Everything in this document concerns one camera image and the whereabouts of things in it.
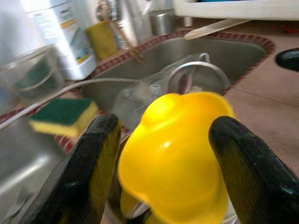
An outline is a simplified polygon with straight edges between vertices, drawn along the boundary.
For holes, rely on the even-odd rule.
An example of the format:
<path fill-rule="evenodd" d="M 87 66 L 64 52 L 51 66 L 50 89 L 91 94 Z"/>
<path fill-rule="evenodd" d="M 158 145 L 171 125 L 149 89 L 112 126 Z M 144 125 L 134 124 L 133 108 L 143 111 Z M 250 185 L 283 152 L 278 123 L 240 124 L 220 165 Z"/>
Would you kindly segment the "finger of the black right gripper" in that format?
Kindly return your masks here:
<path fill-rule="evenodd" d="M 299 71 L 299 49 L 288 49 L 282 51 L 275 56 L 275 62 L 278 66 L 293 70 L 298 72 Z"/>

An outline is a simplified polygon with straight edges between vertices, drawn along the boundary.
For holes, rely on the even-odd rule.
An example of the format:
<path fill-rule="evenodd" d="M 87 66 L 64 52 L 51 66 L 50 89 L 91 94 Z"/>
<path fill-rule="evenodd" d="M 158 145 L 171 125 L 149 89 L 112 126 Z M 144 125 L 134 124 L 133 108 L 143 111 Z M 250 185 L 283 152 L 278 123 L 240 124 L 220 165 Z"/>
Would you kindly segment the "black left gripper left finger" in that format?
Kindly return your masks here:
<path fill-rule="evenodd" d="M 114 114 L 97 116 L 73 153 L 52 170 L 19 223 L 101 223 L 120 139 L 119 119 Z"/>

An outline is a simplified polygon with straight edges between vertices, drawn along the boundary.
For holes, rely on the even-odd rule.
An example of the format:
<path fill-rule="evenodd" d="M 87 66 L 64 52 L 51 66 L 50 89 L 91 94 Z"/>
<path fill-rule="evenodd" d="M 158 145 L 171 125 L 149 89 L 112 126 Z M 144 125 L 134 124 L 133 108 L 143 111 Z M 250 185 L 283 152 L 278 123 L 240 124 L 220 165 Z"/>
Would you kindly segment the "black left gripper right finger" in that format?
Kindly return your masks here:
<path fill-rule="evenodd" d="M 240 223 L 299 222 L 299 178 L 259 136 L 221 116 L 208 138 Z"/>

